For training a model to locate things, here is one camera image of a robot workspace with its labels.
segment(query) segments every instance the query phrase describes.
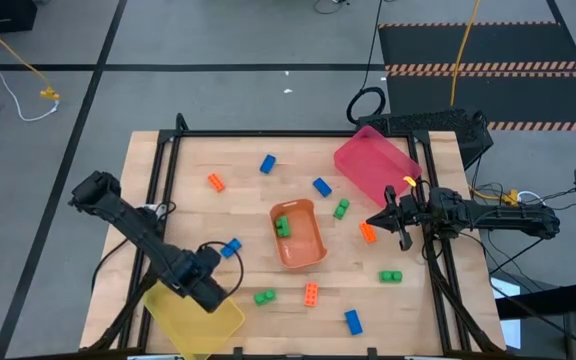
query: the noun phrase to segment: wooden tabletop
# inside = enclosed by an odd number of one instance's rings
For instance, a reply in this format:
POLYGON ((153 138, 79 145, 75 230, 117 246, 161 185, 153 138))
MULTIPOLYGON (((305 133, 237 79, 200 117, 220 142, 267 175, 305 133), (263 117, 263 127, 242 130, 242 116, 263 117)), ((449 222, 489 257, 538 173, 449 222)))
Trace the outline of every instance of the wooden tabletop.
MULTIPOLYGON (((132 135, 123 174, 122 197, 139 206, 144 203, 156 148, 156 132, 132 135)), ((246 321, 221 353, 242 346, 246 354, 365 355, 376 347, 380 355, 439 355, 437 321, 427 266, 421 257, 422 235, 409 227, 413 246, 399 249, 399 236, 377 230, 377 242, 366 244, 359 223, 381 208, 339 173, 333 153, 347 138, 183 138, 175 174, 172 200, 177 210, 168 220, 165 241, 180 248, 196 249, 206 241, 228 242, 237 237, 245 277, 234 301, 246 321), (259 171, 267 153, 277 157, 270 175, 259 171), (217 173, 226 189, 217 193, 207 176, 217 173), (322 177, 333 189, 327 198, 312 181, 322 177), (307 198, 315 213, 328 254, 318 265, 287 270, 279 263, 270 225, 270 208, 280 202, 307 198), (332 214, 341 198, 350 200, 343 220, 332 214), (403 272, 401 284, 381 284, 380 270, 403 272), (318 305, 303 305, 305 284, 319 284, 318 305), (275 288, 277 300, 258 307, 253 295, 275 288), (356 309, 364 333, 351 336, 344 312, 356 309)), ((391 139, 404 153, 404 139, 391 139)), ((468 197, 468 185, 453 133, 431 133, 435 167, 441 186, 468 197)), ((418 148, 419 158, 423 150, 418 148)), ((164 167, 168 153, 164 156, 164 167)), ((165 175, 160 176, 161 196, 165 175)), ((123 240, 109 228, 104 254, 123 240)), ((453 242, 453 253, 464 305, 498 346, 503 336, 488 271, 481 247, 472 239, 453 242)), ((111 323, 126 300, 135 248, 128 244, 102 267, 92 295, 81 345, 94 342, 111 323)), ((238 279, 236 260, 223 260, 215 278, 224 286, 238 279)), ((459 348, 454 313, 446 302, 452 347, 459 348)), ((136 344, 142 307, 133 318, 130 344, 136 344)), ((174 353, 174 346, 153 323, 148 353, 174 353)))

